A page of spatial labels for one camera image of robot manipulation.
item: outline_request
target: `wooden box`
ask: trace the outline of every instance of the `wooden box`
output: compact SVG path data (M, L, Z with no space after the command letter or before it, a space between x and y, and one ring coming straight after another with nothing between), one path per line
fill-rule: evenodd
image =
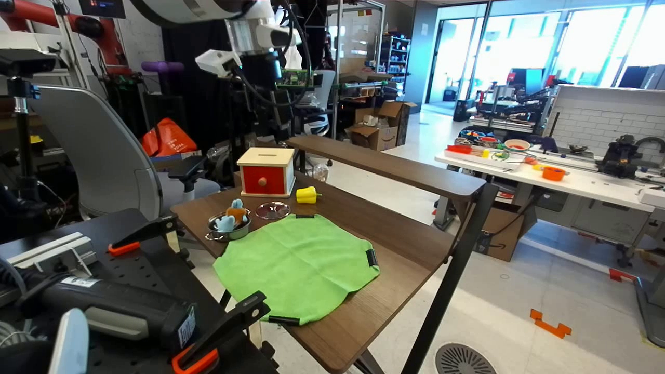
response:
M287 197L294 191L291 148L249 148L240 160L244 195Z

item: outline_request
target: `floor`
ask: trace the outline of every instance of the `floor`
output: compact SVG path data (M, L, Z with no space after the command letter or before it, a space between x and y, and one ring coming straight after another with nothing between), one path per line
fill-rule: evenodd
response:
M436 165L435 155L457 131L460 126L453 126L452 116L429 110L411 118L407 145L390 151L390 155ZM432 220L436 195L345 165L332 166L328 184L421 223L429 225ZM547 223L539 223L527 237L552 246L566 243L569 251L590 251L585 237ZM512 262L472 257L423 373L436 374L435 355L445 343L475 348L500 374L665 373L665 351L643 340L643 322L631 282L614 282L597 271L530 248L529 241L518 246ZM219 297L222 287L211 271L212 259L202 249L195 249L191 259L195 275ZM402 373L441 275L445 275L445 269L373 343L370 351L385 373ZM530 321L533 307L541 309L552 325L567 325L571 335L559 340L534 327ZM284 329L264 325L263 332L277 348L281 373L323 373Z

